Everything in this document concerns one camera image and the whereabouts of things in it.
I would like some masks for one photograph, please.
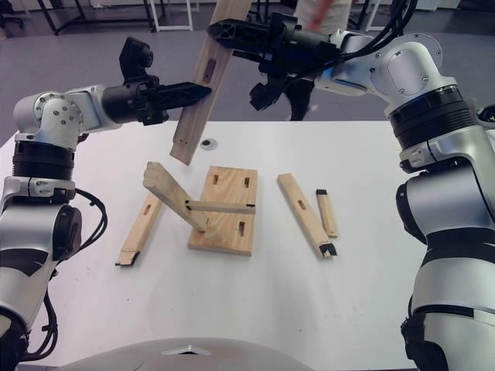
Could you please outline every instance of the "wooden plank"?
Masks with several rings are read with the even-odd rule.
[[[186,207],[192,211],[210,211],[212,213],[256,213],[256,205],[252,203],[206,203],[204,201],[187,200]]]
[[[319,214],[322,218],[322,225],[326,235],[328,237],[338,237],[335,213],[333,212],[332,203],[326,189],[317,189],[316,199],[318,200]]]
[[[198,233],[208,229],[207,215],[202,212],[193,212],[186,208],[186,200],[191,199],[191,196],[158,162],[148,162],[142,184],[193,228],[198,230]]]
[[[212,166],[207,175],[201,201],[208,203],[256,203],[258,172],[245,168]],[[193,230],[189,248],[231,254],[251,255],[254,215],[207,213],[209,229]]]
[[[149,232],[155,223],[155,219],[158,216],[161,207],[162,201],[155,195],[149,193],[146,196],[141,211],[125,239],[115,265],[126,266],[134,264],[146,243],[146,239],[148,238]]]
[[[302,194],[292,174],[281,174],[278,184],[291,207],[292,213],[301,226],[302,232],[321,257],[336,255],[335,247],[326,235],[321,222]]]
[[[227,18],[245,20],[250,7],[251,0],[217,0],[211,23]],[[170,152],[172,157],[186,165],[191,163],[200,143],[231,55],[232,50],[222,47],[206,35],[193,82],[210,87],[212,91],[197,104],[183,108]]]

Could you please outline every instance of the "wooden stick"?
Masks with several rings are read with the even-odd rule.
[[[291,207],[292,213],[299,222],[302,232],[321,257],[336,255],[335,247],[326,235],[321,222],[312,210],[308,200],[302,194],[292,174],[279,175],[278,184]]]
[[[211,23],[227,18],[244,20],[250,7],[251,0],[217,0]],[[210,87],[212,91],[197,104],[183,108],[170,152],[172,157],[186,165],[191,163],[200,143],[231,55],[232,50],[222,47],[209,35],[206,36],[193,82]]]
[[[208,203],[205,201],[186,200],[186,208],[192,211],[210,211],[213,213],[255,214],[256,206],[252,203]]]
[[[199,232],[208,229],[207,215],[186,208],[186,200],[191,199],[191,196],[158,162],[148,162],[142,184],[194,229]]]
[[[318,200],[319,214],[322,217],[323,229],[328,237],[338,237],[335,214],[326,189],[317,189],[316,199]]]
[[[138,214],[138,217],[125,239],[115,265],[125,266],[134,264],[139,253],[145,246],[146,239],[148,238],[149,232],[155,223],[155,219],[158,216],[161,207],[162,201],[152,193],[149,193],[145,202],[142,204],[141,212]]]

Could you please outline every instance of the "small wooden piece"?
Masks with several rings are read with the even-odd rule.
[[[162,200],[188,222],[198,233],[208,229],[208,217],[202,212],[186,208],[186,200],[191,199],[180,184],[158,162],[148,162],[143,186]]]
[[[258,172],[256,170],[212,166],[205,181],[201,201],[255,204],[257,185]],[[251,255],[254,215],[210,212],[206,214],[209,229],[205,233],[193,230],[189,238],[189,248]]]
[[[335,247],[326,235],[306,197],[302,194],[292,174],[281,174],[277,178],[282,192],[291,207],[292,213],[299,222],[302,232],[321,257],[336,255]]]
[[[153,227],[156,217],[162,207],[160,201],[155,195],[149,193],[143,203],[141,212],[132,225],[131,231],[125,239],[115,265],[133,265],[139,253],[142,251],[149,232]]]
[[[251,203],[206,203],[204,201],[187,200],[186,208],[192,211],[210,211],[212,213],[256,213],[256,206]]]
[[[335,214],[333,213],[330,197],[326,189],[316,190],[316,199],[318,200],[319,214],[322,217],[322,225],[328,237],[338,237],[337,226],[335,223]]]
[[[244,20],[250,7],[251,0],[217,0],[211,23],[228,18]],[[206,35],[193,82],[210,87],[212,91],[197,104],[183,108],[170,152],[172,157],[186,165],[191,163],[200,143],[231,54],[232,50],[222,47]]]

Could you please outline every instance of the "black cable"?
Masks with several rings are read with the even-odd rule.
[[[351,60],[353,58],[357,58],[360,56],[366,56],[368,54],[374,53],[377,50],[382,49],[384,46],[386,46],[388,43],[390,43],[393,39],[397,37],[398,34],[400,34],[405,26],[408,24],[408,22],[411,20],[411,17],[414,14],[414,11],[416,10],[416,5],[418,3],[418,0],[411,0],[409,2],[408,10],[405,14],[404,17],[402,17],[402,11],[404,7],[407,5],[407,0],[394,0],[393,3],[397,4],[394,6],[394,11],[392,12],[391,19],[389,23],[384,27],[384,29],[375,37],[373,40],[371,40],[366,46],[358,50],[357,52],[354,53],[348,53],[342,55],[342,57],[338,60],[333,60],[331,62],[328,62],[324,64],[323,66],[313,68],[311,70],[307,70],[305,72],[302,72],[298,74],[295,77],[292,77],[288,79],[287,83],[285,84],[285,87],[287,87],[290,83],[294,82],[295,80],[300,80],[304,77],[311,76],[317,73],[321,73],[324,70],[328,70],[329,68],[332,68],[338,64],[344,63],[348,60]],[[398,23],[398,26],[396,27],[395,31],[392,32],[386,39],[382,40],[384,36],[391,30],[392,25],[395,24],[396,22]]]
[[[392,2],[392,13],[390,16],[390,21],[385,25],[384,29],[378,33],[378,35],[372,39],[367,45],[363,46],[360,50],[355,53],[351,53],[350,56],[356,58],[358,56],[366,56],[371,54],[374,47],[388,34],[389,31],[393,28],[393,25],[398,21],[399,18],[402,19],[402,9],[406,5],[407,0],[394,0]],[[397,35],[397,30],[393,31],[391,35]]]
[[[96,242],[103,235],[104,231],[107,229],[108,226],[108,215],[105,209],[105,204],[99,198],[97,198],[96,196],[92,195],[89,192],[83,191],[82,189],[78,189],[78,188],[76,188],[76,193],[88,199],[90,201],[90,206],[96,206],[101,212],[101,219],[96,229],[87,238],[87,240],[80,245],[80,249],[78,252],[81,252],[86,247]]]
[[[418,4],[418,0],[411,0],[411,2],[409,3],[409,7],[408,7],[408,10],[407,12],[405,13],[405,17],[404,18],[401,18],[401,21],[396,29],[396,33],[391,33],[389,36],[387,36],[387,38],[385,40],[382,40],[381,42],[379,42],[376,46],[374,46],[372,48],[372,50],[367,53],[367,54],[371,54],[371,53],[374,53],[374,52],[377,52],[378,50],[384,48],[386,45],[388,45],[393,39],[395,39],[397,36],[400,36],[401,34],[403,34],[404,32],[404,28],[405,26],[409,23],[409,21],[411,20],[413,14],[414,14],[414,11],[416,9],[416,5]]]
[[[56,313],[55,310],[53,309],[50,296],[48,295],[48,290],[45,293],[43,304],[45,305],[46,314],[48,315],[48,325],[43,326],[42,328],[43,331],[46,331],[45,339],[43,340],[43,343],[38,348],[38,350],[36,350],[33,353],[26,353],[21,358],[20,362],[32,362],[32,361],[38,361],[40,359],[44,359],[47,356],[49,356],[55,349],[56,342],[59,337],[59,331],[58,331],[58,325],[56,323]],[[50,347],[48,348],[48,350],[45,351],[50,340],[51,340]]]
[[[409,298],[409,304],[408,304],[408,316],[411,317],[412,316],[412,295],[411,297]]]
[[[92,243],[94,243],[103,235],[104,231],[107,229],[108,226],[108,215],[105,209],[105,205],[99,198],[97,198],[96,196],[92,195],[89,192],[83,191],[82,189],[78,189],[78,188],[76,188],[76,193],[88,199],[90,201],[90,206],[96,206],[101,211],[101,219],[99,224],[97,225],[94,232],[80,246],[79,251],[82,251],[83,249],[90,246]],[[55,277],[55,275],[56,275],[56,271],[53,272],[53,275],[50,278],[50,280],[53,277]],[[26,353],[21,358],[20,362],[32,362],[32,361],[38,361],[40,359],[44,359],[47,356],[49,356],[55,349],[56,342],[58,341],[59,338],[59,331],[58,331],[58,324],[56,321],[55,309],[53,309],[50,296],[48,295],[48,290],[46,290],[45,297],[43,298],[43,304],[45,305],[46,314],[48,316],[48,325],[42,327],[42,331],[46,331],[45,339],[43,340],[43,343],[39,346],[39,348],[35,352]],[[46,350],[46,347],[48,346],[50,341],[51,344],[49,348]]]

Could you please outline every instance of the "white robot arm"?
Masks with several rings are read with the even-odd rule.
[[[2,370],[19,361],[48,356],[56,344],[56,316],[47,286],[61,261],[91,245],[106,228],[103,203],[71,180],[77,144],[90,133],[130,121],[159,124],[167,109],[195,104],[210,88],[194,83],[160,85],[145,72],[152,64],[147,44],[128,38],[120,56],[124,84],[95,85],[26,97],[17,103],[13,174],[0,201],[0,353]],[[97,230],[81,243],[82,217],[69,206],[76,193],[102,212]],[[31,326],[45,303],[47,337],[38,352],[27,353]],[[51,346],[46,351],[51,339]]]
[[[439,72],[440,45],[412,34],[375,47],[369,36],[320,35],[280,14],[269,26],[226,19],[209,33],[268,75],[251,91],[258,110],[298,78],[388,102],[401,167],[420,172],[399,186],[398,211],[428,246],[401,327],[408,358],[421,371],[495,369],[495,152],[486,133],[493,122],[479,121],[456,80]]]

